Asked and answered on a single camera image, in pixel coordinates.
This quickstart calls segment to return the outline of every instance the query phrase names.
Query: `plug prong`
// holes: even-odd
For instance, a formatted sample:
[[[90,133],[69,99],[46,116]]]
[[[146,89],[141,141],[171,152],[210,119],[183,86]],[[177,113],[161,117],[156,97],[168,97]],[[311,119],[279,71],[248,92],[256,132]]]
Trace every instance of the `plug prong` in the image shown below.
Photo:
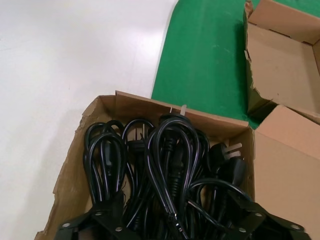
[[[146,138],[146,135],[145,135],[145,124],[142,124],[142,135],[144,138]]]
[[[234,158],[234,157],[240,157],[241,156],[241,152],[240,151],[234,151],[234,152],[231,152],[229,154],[227,154],[225,156],[226,159],[231,159],[231,158]]]
[[[231,151],[234,151],[234,150],[236,150],[236,149],[239,149],[239,148],[241,148],[242,147],[242,143],[237,143],[237,144],[235,144],[235,145],[231,145],[231,146],[228,146],[228,147],[226,147],[225,148],[225,152],[227,153],[227,152],[231,152]]]
[[[180,115],[182,116],[186,115],[186,109],[187,109],[187,105],[186,104],[182,105],[180,110]]]

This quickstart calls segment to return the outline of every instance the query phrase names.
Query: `black plastic bracket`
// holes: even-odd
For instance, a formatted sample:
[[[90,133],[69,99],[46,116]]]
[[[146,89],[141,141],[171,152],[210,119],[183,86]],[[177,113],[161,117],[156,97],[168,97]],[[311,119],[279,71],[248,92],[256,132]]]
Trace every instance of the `black plastic bracket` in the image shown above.
[[[140,240],[140,237],[122,224],[124,193],[119,191],[113,199],[95,204],[89,212],[59,226],[54,240],[78,240],[81,235],[94,236],[92,240]]]
[[[272,215],[258,203],[232,192],[228,193],[227,206],[233,228],[224,240],[311,240],[301,225]]]

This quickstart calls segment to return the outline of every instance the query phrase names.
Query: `open cardboard box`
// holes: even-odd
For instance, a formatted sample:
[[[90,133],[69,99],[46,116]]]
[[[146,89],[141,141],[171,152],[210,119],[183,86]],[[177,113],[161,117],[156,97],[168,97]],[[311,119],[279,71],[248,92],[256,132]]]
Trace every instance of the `open cardboard box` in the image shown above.
[[[244,11],[248,113],[284,105],[320,123],[320,18],[273,0]]]
[[[123,92],[98,96],[82,115],[53,190],[55,200],[48,222],[35,239],[52,240],[60,224],[90,208],[82,155],[84,134],[91,124],[111,119],[126,123],[137,117],[157,124],[171,107],[180,112],[178,106]],[[320,182],[320,149],[316,146],[320,126],[283,106],[266,118],[255,135],[245,121],[191,109],[185,116],[206,133],[212,144],[242,143],[247,169],[241,188],[271,214],[304,226],[311,237],[320,236],[320,188],[316,188]]]
[[[180,112],[180,107],[123,92],[98,96],[84,111],[74,139],[56,181],[54,204],[44,231],[38,232],[36,240],[52,240],[58,226],[67,220],[84,214],[90,199],[88,183],[82,164],[84,134],[96,122],[117,119],[126,123],[144,117],[157,124],[159,117],[170,112]],[[247,162],[247,174],[242,188],[254,197],[254,135],[245,121],[211,115],[187,109],[185,116],[193,126],[203,131],[211,142],[242,143],[241,153]]]

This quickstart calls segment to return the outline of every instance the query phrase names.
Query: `white floor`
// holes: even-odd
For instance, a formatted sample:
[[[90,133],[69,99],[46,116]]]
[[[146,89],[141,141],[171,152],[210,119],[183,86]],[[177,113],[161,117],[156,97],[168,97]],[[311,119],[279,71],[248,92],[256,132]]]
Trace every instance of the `white floor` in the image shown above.
[[[74,131],[98,95],[150,97],[177,0],[0,1],[0,239],[47,222]]]

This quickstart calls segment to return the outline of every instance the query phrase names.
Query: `green floor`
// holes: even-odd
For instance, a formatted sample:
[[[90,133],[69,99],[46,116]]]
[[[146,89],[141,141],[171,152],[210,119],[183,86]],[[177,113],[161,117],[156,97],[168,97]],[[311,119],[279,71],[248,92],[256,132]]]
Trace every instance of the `green floor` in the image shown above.
[[[180,0],[172,13],[152,98],[259,122],[247,112],[244,0]],[[253,0],[256,6],[259,0]],[[320,17],[318,0],[278,2]]]

